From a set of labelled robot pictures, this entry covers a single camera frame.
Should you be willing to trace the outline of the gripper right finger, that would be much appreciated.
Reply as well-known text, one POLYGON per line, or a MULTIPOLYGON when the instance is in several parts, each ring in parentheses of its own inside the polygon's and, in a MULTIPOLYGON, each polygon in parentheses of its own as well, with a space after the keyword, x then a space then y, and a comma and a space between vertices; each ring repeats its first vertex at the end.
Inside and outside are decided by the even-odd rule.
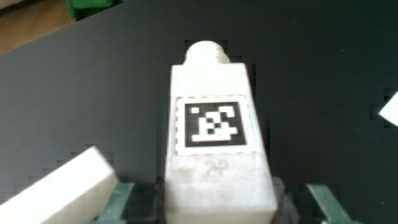
POLYGON ((272 224, 363 224, 349 215, 324 184, 288 186, 274 177, 278 212, 272 224))

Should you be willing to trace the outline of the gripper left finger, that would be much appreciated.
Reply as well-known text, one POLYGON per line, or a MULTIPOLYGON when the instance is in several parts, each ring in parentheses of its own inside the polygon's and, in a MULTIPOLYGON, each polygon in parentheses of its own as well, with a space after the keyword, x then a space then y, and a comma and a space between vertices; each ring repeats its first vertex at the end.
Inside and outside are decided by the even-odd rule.
POLYGON ((105 210, 89 224, 164 224, 162 187, 157 183, 121 183, 105 210))

